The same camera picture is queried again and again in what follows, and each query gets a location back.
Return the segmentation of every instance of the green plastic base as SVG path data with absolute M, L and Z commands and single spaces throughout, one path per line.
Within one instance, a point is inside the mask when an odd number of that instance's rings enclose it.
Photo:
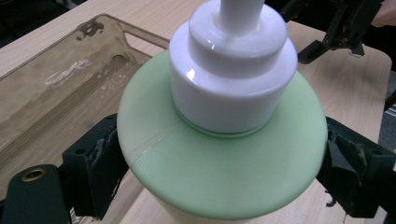
M 128 84 L 118 115 L 124 157 L 157 198 L 200 217 L 248 219 L 292 202 L 315 179 L 327 126 L 298 72 L 265 126 L 228 138 L 179 116 L 170 74 L 167 51 L 147 62 Z

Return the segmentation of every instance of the white cylindrical cap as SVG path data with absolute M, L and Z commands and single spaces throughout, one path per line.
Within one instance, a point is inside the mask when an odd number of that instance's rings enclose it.
M 262 0 L 214 0 L 169 46 L 177 110 L 197 126 L 243 133 L 264 125 L 297 65 L 280 15 Z
M 234 35 L 250 32 L 258 25 L 263 3 L 263 0 L 221 0 L 219 28 Z

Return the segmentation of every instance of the wooden surface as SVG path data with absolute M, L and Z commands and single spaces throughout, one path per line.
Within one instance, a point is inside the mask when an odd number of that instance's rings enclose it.
M 170 38 L 176 28 L 186 21 L 193 10 L 203 2 L 205 0 L 87 1 L 58 19 L 0 49 L 0 77 L 98 14 L 107 13 L 154 34 Z M 304 48 L 315 39 L 321 40 L 324 36 L 322 32 L 295 22 L 290 22 L 288 26 L 290 38 L 297 50 Z M 160 49 L 134 38 L 129 38 L 129 40 L 131 46 L 150 55 L 155 55 L 160 51 Z M 298 69 L 316 91 L 327 116 L 337 119 L 358 133 L 377 141 L 389 78 L 390 59 L 378 50 L 370 48 L 364 50 L 366 55 L 360 58 L 349 55 L 348 50 L 331 51 L 309 65 L 299 64 Z M 1 107 L 1 102 L 0 108 L 1 116 L 6 110 Z M 116 110 L 117 104 L 114 104 L 112 108 L 100 111 L 100 113 L 105 115 Z M 84 130 L 88 130 L 92 126 L 92 123 L 79 125 L 83 133 Z M 58 146 L 60 141 L 56 138 L 59 135 L 56 132 L 54 129 L 52 137 L 47 136 L 46 143 Z M 62 162 L 60 153 L 72 142 L 73 138 L 70 138 L 67 142 L 62 142 L 63 147 L 35 149 L 42 151 L 36 151 L 34 154 L 32 151 L 24 151 L 23 148 L 19 148 L 19 151 L 13 152 L 7 157 L 7 160 L 5 157 L 0 157 L 1 198 L 5 197 L 7 180 L 16 172 L 39 163 L 49 162 L 59 165 Z M 35 148 L 40 148 L 39 141 L 35 144 L 37 145 Z M 54 154 L 51 152 L 52 150 L 60 152 Z M 140 184 L 129 172 L 125 176 L 120 191 L 103 223 L 176 223 L 145 189 L 141 192 L 140 190 Z M 325 207 L 326 202 L 330 199 L 329 195 L 324 193 L 324 188 L 314 181 L 294 202 L 268 216 L 251 220 L 249 223 L 342 223 L 345 213 L 339 205 L 333 208 Z M 363 222 L 362 219 L 346 218 L 346 223 Z

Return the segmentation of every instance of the black clamp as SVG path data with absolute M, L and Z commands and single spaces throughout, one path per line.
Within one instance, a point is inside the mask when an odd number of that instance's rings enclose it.
M 102 219 L 128 165 L 120 150 L 117 115 L 102 119 L 63 154 L 64 164 L 37 165 L 15 175 L 0 203 L 1 224 L 71 223 Z
M 309 5 L 311 0 L 291 0 L 279 13 L 290 21 Z M 351 49 L 363 56 L 361 39 L 366 34 L 381 4 L 378 0 L 334 0 L 336 12 L 322 41 L 315 40 L 298 53 L 299 63 L 312 63 L 329 49 Z
M 396 155 L 327 118 L 328 148 L 317 180 L 351 217 L 396 216 Z

